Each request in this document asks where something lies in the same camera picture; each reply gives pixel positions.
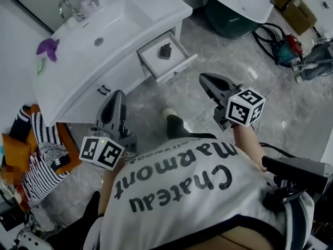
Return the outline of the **black white striped knit garment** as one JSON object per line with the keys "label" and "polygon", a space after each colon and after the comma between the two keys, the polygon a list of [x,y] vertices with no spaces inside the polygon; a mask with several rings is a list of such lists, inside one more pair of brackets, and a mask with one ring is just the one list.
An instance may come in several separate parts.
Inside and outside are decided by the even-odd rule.
{"label": "black white striped knit garment", "polygon": [[28,156],[23,157],[23,180],[19,185],[22,200],[36,207],[65,178],[61,169],[70,163],[69,152],[55,125],[47,127],[40,112],[22,106],[10,131],[11,138],[25,145]]}

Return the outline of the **person's left forearm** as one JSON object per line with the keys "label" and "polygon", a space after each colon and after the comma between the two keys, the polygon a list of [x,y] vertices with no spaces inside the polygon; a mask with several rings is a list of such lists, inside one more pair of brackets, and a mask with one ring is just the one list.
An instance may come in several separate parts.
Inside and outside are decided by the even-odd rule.
{"label": "person's left forearm", "polygon": [[124,167],[124,159],[120,159],[113,170],[105,170],[103,174],[103,183],[100,189],[100,199],[98,205],[98,215],[105,213],[111,196],[112,187],[116,176]]}

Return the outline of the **person's white clog shoe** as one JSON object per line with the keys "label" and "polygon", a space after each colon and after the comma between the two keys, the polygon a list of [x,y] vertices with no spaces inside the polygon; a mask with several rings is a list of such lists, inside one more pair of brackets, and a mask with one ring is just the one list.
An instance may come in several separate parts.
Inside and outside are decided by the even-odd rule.
{"label": "person's white clog shoe", "polygon": [[173,108],[165,108],[162,110],[162,117],[167,120],[168,116],[177,116],[176,111]]}

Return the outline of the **black chest-mounted device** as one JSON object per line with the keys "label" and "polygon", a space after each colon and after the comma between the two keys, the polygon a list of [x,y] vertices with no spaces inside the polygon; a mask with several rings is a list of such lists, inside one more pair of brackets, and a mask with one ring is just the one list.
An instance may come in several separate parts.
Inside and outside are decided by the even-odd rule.
{"label": "black chest-mounted device", "polygon": [[264,206],[273,211],[298,199],[306,191],[322,195],[333,183],[333,166],[299,157],[270,158],[264,156],[262,165],[274,175],[275,186],[264,199]]}

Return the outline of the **white and dark green bathtub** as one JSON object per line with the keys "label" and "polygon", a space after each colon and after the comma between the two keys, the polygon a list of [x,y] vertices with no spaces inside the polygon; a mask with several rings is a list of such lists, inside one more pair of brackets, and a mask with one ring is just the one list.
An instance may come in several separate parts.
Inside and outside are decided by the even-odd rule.
{"label": "white and dark green bathtub", "polygon": [[272,0],[202,0],[204,13],[220,36],[236,40],[266,23]]}

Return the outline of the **chrome faucet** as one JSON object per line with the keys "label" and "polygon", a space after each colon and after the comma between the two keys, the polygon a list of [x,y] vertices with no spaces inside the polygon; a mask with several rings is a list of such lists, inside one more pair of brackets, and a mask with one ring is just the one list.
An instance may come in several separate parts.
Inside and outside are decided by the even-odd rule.
{"label": "chrome faucet", "polygon": [[65,18],[64,13],[63,13],[63,5],[66,5],[71,13],[72,13],[72,17],[77,21],[77,22],[82,22],[85,19],[84,14],[78,10],[77,8],[75,8],[70,2],[69,0],[61,0],[58,3],[58,7],[59,7],[59,14],[61,16],[62,19]]}

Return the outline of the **person's white printed t-shirt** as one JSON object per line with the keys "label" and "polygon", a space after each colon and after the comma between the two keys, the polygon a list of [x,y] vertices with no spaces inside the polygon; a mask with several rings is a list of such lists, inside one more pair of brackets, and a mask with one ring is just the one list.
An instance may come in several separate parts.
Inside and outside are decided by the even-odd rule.
{"label": "person's white printed t-shirt", "polygon": [[171,140],[129,161],[115,178],[104,214],[85,240],[90,250],[240,248],[220,234],[241,226],[275,250],[302,248],[314,202],[302,194],[282,210],[264,206],[273,177],[237,146],[216,139]]}

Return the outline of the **person's neck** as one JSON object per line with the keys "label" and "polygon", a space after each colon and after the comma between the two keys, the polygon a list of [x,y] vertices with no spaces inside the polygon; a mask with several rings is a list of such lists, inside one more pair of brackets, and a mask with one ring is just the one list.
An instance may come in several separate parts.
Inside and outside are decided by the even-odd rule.
{"label": "person's neck", "polygon": [[244,250],[275,250],[273,244],[262,234],[241,226],[221,233],[220,237]]}

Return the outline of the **purple cloth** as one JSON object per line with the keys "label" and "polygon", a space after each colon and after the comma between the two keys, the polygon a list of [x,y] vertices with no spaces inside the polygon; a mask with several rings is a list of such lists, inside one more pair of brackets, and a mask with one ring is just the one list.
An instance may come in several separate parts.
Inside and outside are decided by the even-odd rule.
{"label": "purple cloth", "polygon": [[51,61],[56,62],[58,60],[56,56],[56,50],[58,48],[59,42],[60,39],[54,40],[52,38],[47,38],[43,40],[37,47],[36,55],[46,53]]}

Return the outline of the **person's black trouser leg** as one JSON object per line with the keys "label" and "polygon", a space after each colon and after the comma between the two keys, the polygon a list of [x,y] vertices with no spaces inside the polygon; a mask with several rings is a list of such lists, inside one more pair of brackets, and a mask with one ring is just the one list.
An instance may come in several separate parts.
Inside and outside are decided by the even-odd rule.
{"label": "person's black trouser leg", "polygon": [[169,115],[166,118],[166,135],[169,140],[180,138],[198,138],[198,139],[216,139],[216,136],[210,133],[193,133],[184,127],[183,120],[176,115]]}

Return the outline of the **small black bottle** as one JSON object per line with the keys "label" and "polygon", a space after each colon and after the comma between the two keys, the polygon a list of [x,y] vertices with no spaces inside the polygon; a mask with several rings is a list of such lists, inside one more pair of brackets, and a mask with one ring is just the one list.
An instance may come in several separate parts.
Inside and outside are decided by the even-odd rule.
{"label": "small black bottle", "polygon": [[160,47],[158,58],[163,60],[169,60],[171,58],[171,43],[166,43]]}

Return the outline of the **green soap dish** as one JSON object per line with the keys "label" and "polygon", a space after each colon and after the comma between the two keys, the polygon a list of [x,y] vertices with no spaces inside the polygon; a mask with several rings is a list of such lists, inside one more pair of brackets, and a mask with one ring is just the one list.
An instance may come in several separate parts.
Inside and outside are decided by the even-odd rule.
{"label": "green soap dish", "polygon": [[36,64],[36,74],[41,75],[46,68],[46,58],[41,58]]}

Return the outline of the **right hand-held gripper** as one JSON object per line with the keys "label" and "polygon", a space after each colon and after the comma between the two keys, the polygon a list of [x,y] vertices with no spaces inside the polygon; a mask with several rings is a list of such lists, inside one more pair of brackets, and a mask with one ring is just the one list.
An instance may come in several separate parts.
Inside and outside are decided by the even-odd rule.
{"label": "right hand-held gripper", "polygon": [[[265,97],[253,88],[236,89],[228,77],[215,73],[201,73],[199,83],[208,97],[219,105],[213,118],[223,131],[233,124],[248,127],[260,119]],[[224,98],[224,92],[235,89],[237,93]]]}

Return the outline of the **white vanity cabinet with sink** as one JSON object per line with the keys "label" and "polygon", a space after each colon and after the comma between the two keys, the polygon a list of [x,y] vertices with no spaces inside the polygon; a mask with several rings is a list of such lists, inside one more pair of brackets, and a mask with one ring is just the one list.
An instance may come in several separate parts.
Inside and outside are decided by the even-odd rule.
{"label": "white vanity cabinet with sink", "polygon": [[53,34],[53,39],[60,39],[58,60],[47,59],[41,75],[32,72],[47,126],[93,123],[97,110],[113,91],[130,93],[153,77],[137,51],[168,31],[180,42],[182,22],[193,12],[182,0],[105,1],[106,7],[86,20],[69,19],[63,24]]}

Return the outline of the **person's right forearm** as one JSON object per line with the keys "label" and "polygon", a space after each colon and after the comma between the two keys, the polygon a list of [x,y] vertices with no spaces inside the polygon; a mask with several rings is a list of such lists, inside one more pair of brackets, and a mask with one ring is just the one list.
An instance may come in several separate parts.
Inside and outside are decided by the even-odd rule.
{"label": "person's right forearm", "polygon": [[262,171],[266,171],[262,164],[262,158],[266,153],[260,145],[253,127],[236,124],[232,125],[232,129],[236,146],[254,161]]}

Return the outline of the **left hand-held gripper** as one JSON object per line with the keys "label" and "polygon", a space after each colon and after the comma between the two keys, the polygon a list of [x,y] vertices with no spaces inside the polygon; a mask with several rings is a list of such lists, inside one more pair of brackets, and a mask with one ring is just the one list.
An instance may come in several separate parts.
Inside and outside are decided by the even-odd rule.
{"label": "left hand-held gripper", "polygon": [[137,136],[130,134],[126,121],[126,95],[121,90],[110,94],[97,112],[96,125],[112,121],[109,128],[95,126],[83,138],[79,158],[97,167],[114,170],[123,155],[137,152]]}

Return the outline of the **white drawer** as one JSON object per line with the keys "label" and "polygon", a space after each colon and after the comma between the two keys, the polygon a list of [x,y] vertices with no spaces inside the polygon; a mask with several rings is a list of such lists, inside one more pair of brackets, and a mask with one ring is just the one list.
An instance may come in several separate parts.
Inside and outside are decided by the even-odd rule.
{"label": "white drawer", "polygon": [[[169,59],[160,57],[161,47],[164,46],[171,49]],[[198,57],[197,54],[190,55],[171,31],[141,47],[137,53],[142,64],[149,70],[159,85],[185,70]]]}

